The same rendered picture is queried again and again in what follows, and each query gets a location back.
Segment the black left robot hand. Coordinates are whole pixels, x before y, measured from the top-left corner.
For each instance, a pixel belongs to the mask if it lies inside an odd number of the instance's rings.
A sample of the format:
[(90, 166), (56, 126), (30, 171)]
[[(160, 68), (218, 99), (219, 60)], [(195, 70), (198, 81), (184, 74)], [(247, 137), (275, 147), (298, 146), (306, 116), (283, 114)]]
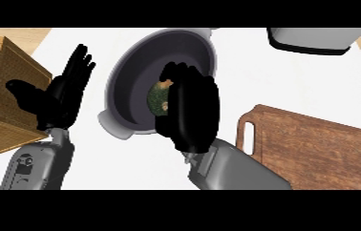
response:
[(21, 110), (37, 116), (37, 129), (68, 130), (76, 123), (83, 91), (96, 67), (87, 47), (79, 44), (65, 70), (43, 91), (28, 82), (12, 79), (6, 88), (15, 96)]

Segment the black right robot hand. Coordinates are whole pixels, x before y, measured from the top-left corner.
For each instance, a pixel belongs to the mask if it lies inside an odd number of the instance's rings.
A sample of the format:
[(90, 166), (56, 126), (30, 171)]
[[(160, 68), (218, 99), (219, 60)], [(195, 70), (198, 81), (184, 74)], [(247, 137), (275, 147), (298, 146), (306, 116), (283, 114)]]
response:
[(167, 115), (156, 117), (157, 133), (169, 137), (175, 149), (204, 154), (216, 139), (221, 121), (219, 88), (212, 76), (203, 76), (195, 66), (166, 64), (160, 81), (170, 81)]

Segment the green squash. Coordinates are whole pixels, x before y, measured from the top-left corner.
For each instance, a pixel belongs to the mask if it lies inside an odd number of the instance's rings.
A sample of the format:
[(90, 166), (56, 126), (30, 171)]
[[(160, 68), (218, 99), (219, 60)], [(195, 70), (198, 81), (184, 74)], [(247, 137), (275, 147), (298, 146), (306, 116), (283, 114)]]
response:
[(172, 84), (169, 79), (164, 82), (159, 81), (148, 91), (147, 105), (154, 116), (167, 115), (167, 96)]

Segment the grey pot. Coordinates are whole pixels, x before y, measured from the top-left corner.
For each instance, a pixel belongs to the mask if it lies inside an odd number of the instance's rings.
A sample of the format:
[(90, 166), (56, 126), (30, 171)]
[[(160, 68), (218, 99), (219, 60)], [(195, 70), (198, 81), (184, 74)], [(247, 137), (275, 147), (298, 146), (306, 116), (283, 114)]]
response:
[(169, 62), (185, 62), (203, 75), (216, 73), (213, 28), (167, 28), (147, 35), (123, 54), (107, 80), (99, 122), (119, 139), (156, 134), (147, 95)]

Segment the brown wooden cutting board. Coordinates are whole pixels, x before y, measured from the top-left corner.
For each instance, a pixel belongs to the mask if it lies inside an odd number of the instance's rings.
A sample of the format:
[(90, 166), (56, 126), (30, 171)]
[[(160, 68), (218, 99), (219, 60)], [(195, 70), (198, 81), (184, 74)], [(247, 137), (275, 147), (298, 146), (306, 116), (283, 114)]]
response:
[(252, 158), (295, 190), (361, 190), (361, 129), (265, 105), (238, 119), (235, 147), (255, 125)]

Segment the grey appliance with black base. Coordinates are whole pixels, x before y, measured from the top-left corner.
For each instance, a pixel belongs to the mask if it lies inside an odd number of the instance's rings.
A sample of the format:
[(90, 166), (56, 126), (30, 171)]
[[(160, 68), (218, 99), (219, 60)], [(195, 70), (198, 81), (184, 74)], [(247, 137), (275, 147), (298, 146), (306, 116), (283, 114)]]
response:
[(269, 45), (287, 52), (343, 55), (361, 36), (361, 28), (268, 28)]

